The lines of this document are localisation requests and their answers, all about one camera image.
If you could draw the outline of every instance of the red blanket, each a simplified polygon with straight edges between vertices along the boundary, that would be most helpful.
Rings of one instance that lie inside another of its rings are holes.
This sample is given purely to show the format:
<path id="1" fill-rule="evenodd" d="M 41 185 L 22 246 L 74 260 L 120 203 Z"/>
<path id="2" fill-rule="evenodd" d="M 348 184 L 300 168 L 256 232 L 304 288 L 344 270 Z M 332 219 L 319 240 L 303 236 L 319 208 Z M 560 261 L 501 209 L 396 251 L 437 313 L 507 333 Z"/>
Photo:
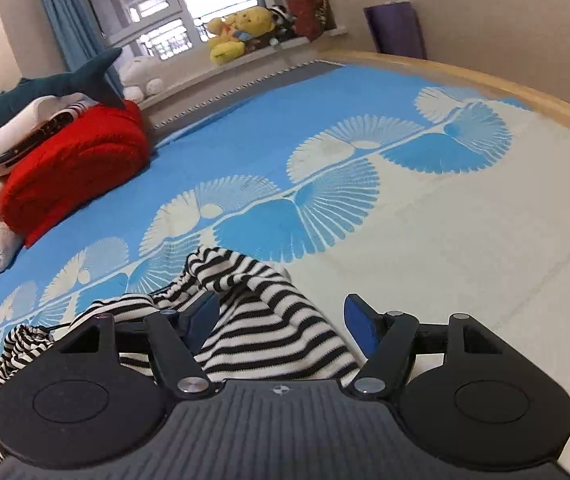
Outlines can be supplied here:
<path id="1" fill-rule="evenodd" d="M 149 162 L 140 110 L 91 108 L 21 160 L 0 193 L 2 219 L 30 247 L 80 206 Z"/>

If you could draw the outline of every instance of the winnie the pooh plush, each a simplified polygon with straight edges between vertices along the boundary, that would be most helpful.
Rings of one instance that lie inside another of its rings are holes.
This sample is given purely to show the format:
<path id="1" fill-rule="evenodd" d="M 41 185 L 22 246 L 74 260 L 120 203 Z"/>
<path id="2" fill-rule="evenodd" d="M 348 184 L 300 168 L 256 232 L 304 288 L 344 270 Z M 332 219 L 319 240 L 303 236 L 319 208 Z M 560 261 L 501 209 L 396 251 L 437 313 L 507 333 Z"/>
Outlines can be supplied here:
<path id="1" fill-rule="evenodd" d="M 207 30 L 215 34 L 207 42 L 209 59 L 222 65 L 245 53 L 245 41 L 274 30 L 272 14 L 264 7 L 250 7 L 225 18 L 214 18 L 207 23 Z"/>

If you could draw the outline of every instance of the dark green plush toy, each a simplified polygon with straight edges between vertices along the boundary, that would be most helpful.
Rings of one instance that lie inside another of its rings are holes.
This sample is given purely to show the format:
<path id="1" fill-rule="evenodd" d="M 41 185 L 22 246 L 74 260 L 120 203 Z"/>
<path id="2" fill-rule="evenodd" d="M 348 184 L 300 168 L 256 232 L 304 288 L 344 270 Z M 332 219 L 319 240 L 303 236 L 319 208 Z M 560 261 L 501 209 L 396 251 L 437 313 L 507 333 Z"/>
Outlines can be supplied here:
<path id="1" fill-rule="evenodd" d="M 122 99 L 105 79 L 105 73 L 121 52 L 121 48 L 110 48 L 89 60 L 75 72 L 40 79 L 21 79 L 16 88 L 0 94 L 0 128 L 33 100 L 48 95 L 64 97 L 80 92 L 99 103 L 125 108 Z"/>

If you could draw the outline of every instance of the bed sheet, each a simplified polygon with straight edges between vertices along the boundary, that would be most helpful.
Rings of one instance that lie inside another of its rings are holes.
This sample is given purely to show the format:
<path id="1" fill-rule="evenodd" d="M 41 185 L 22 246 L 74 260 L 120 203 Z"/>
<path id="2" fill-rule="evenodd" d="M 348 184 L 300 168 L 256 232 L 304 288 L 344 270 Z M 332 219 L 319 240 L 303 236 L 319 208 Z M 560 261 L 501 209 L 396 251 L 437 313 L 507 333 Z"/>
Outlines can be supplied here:
<path id="1" fill-rule="evenodd" d="M 201 243 L 284 262 L 344 333 L 350 292 L 423 322 L 468 312 L 570 392 L 539 351 L 558 325 L 532 341 L 515 322 L 570 266 L 570 131 L 518 102 L 356 66 L 256 96 L 22 251 L 0 342 L 156 290 Z"/>

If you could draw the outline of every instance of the window frame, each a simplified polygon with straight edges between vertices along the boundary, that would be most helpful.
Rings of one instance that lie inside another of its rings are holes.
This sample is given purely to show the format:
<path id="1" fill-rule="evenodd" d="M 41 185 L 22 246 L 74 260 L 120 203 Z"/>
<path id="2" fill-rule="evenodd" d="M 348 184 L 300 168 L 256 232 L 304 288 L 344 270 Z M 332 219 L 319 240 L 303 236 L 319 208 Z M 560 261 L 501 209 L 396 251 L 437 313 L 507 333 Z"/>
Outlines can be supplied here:
<path id="1" fill-rule="evenodd" d="M 136 41 L 140 36 L 148 34 L 152 30 L 158 27 L 162 27 L 167 23 L 173 22 L 174 20 L 181 20 L 183 27 L 187 30 L 187 37 L 191 43 L 191 48 L 186 51 L 190 52 L 192 50 L 199 50 L 206 47 L 206 43 L 201 38 L 201 34 L 194 23 L 194 18 L 187 7 L 185 0 L 165 0 L 169 6 L 163 10 L 153 13 L 150 16 L 140 18 L 139 22 L 134 22 L 123 28 L 119 32 L 111 35 L 107 35 L 102 32 L 102 37 L 108 46 L 113 47 L 124 47 L 133 41 Z M 92 0 L 86 0 L 87 4 L 90 6 L 92 11 L 95 25 L 99 31 L 102 31 L 102 26 L 100 25 L 100 20 L 94 9 L 94 4 Z"/>

